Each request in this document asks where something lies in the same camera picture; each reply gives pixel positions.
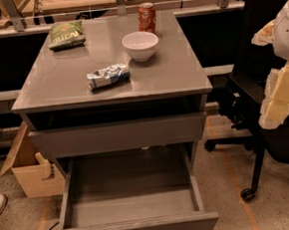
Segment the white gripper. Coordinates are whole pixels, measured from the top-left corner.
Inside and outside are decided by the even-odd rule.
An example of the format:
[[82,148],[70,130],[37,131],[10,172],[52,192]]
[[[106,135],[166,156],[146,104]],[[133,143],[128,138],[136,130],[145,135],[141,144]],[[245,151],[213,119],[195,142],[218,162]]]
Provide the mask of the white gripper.
[[[251,41],[255,46],[273,43],[275,55],[289,60],[289,0],[286,2],[275,21],[269,21]],[[270,71],[264,92],[259,124],[264,129],[277,128],[289,115],[289,61],[281,70]]]

